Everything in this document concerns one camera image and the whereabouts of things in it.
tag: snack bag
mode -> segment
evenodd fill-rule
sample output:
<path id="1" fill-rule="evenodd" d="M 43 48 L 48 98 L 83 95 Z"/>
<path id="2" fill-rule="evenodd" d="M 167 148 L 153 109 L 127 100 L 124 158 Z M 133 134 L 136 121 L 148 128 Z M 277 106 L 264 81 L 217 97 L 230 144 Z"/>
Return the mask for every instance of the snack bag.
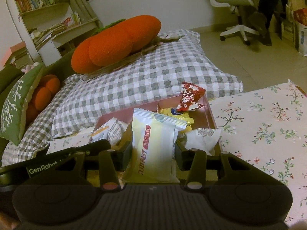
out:
<path id="1" fill-rule="evenodd" d="M 128 124 L 112 118 L 92 133 L 90 143 L 106 139 L 110 142 L 112 149 L 116 149 L 115 146 L 121 140 L 127 127 Z"/>
<path id="2" fill-rule="evenodd" d="M 186 121 L 135 108 L 132 156 L 123 180 L 136 183 L 174 182 L 174 143 Z"/>
<path id="3" fill-rule="evenodd" d="M 177 138 L 177 144 L 181 144 L 187 150 L 199 149 L 211 155 L 217 141 L 221 136 L 221 129 L 203 129 L 198 128 L 185 133 L 180 133 Z"/>
<path id="4" fill-rule="evenodd" d="M 206 90 L 197 85 L 182 82 L 182 99 L 177 106 L 177 112 L 194 111 L 203 107 L 197 103 L 198 100 L 205 94 Z"/>
<path id="5" fill-rule="evenodd" d="M 187 125 L 194 124 L 194 119 L 189 116 L 188 112 L 177 112 L 176 108 L 161 109 L 161 107 L 158 104 L 157 113 L 161 113 L 170 117 L 175 117 L 187 121 Z"/>

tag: pink tray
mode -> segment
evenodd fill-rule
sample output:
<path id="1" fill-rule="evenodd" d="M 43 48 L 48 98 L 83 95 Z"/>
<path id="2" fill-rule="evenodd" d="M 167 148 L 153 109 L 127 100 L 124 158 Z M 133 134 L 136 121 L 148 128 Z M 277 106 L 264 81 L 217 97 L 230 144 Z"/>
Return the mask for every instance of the pink tray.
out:
<path id="1" fill-rule="evenodd" d="M 156 100 L 150 103 L 144 103 L 141 105 L 129 107 L 123 110 L 113 112 L 113 113 L 105 114 L 99 118 L 94 130 L 97 130 L 100 126 L 105 124 L 107 121 L 109 121 L 113 117 L 125 123 L 131 123 L 133 119 L 134 108 L 141 108 L 141 109 L 145 109 L 148 111 L 156 112 L 158 103 L 162 109 L 170 108 L 170 107 L 177 107 L 177 105 L 180 102 L 180 99 L 181 99 L 181 95 L 178 95 L 178 96 L 169 97 L 169 98 L 165 98 L 161 100 Z M 210 109 L 206 96 L 201 97 L 198 103 L 203 104 L 204 106 L 194 112 L 189 112 L 190 117 L 194 119 L 194 124 L 192 124 L 192 129 L 197 129 L 197 128 L 216 129 L 214 117 L 212 115 L 212 111 Z M 214 151 L 215 151 L 215 155 L 219 155 L 221 153 L 221 147 L 220 147 L 219 142 L 214 147 Z"/>

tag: floral fabric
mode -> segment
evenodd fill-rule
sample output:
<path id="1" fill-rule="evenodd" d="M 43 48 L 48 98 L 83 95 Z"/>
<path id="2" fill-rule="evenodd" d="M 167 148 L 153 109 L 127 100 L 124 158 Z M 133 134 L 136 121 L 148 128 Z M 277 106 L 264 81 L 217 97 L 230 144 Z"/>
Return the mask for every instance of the floral fabric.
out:
<path id="1" fill-rule="evenodd" d="M 307 221 L 307 98 L 289 82 L 217 98 L 210 107 L 223 151 L 288 186 L 288 225 Z"/>

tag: white snack packet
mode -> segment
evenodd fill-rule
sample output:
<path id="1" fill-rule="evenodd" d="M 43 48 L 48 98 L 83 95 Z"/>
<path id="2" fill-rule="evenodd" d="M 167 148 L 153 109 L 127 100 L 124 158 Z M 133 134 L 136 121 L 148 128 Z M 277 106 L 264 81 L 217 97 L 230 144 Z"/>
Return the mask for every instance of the white snack packet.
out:
<path id="1" fill-rule="evenodd" d="M 128 124 L 117 118 L 112 118 L 92 133 L 90 143 L 106 139 L 110 142 L 110 145 L 114 147 L 121 140 L 127 127 Z"/>
<path id="2" fill-rule="evenodd" d="M 220 135 L 220 129 L 198 128 L 196 130 L 180 133 L 177 141 L 187 150 L 199 149 L 205 151 L 207 155 L 211 155 L 209 152 L 213 150 Z"/>
<path id="3" fill-rule="evenodd" d="M 179 182 L 172 157 L 178 132 L 186 125 L 186 121 L 135 108 L 132 156 L 123 180 L 135 183 Z"/>

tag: checkered bedding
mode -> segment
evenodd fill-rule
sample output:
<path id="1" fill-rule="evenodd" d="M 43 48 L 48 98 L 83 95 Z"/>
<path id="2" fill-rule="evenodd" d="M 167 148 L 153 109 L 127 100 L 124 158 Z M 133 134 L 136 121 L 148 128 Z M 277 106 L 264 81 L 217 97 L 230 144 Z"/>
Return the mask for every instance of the checkered bedding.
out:
<path id="1" fill-rule="evenodd" d="M 81 77 L 82 75 L 75 74 L 63 82 L 62 89 L 30 125 L 18 147 L 12 142 L 8 143 L 2 156 L 3 166 L 34 158 L 37 151 L 49 146 L 52 140 L 51 127 L 56 110 L 61 106 Z"/>
<path id="2" fill-rule="evenodd" d="M 66 79 L 64 87 L 27 129 L 19 146 L 8 144 L 2 165 L 33 158 L 54 138 L 94 126 L 103 114 L 178 95 L 183 81 L 205 88 L 208 98 L 243 91 L 241 80 L 222 72 L 206 58 L 198 33 L 173 30 L 160 36 L 171 34 L 183 38 L 163 44 L 145 59 L 118 71 L 98 72 L 90 79 L 87 75 Z"/>

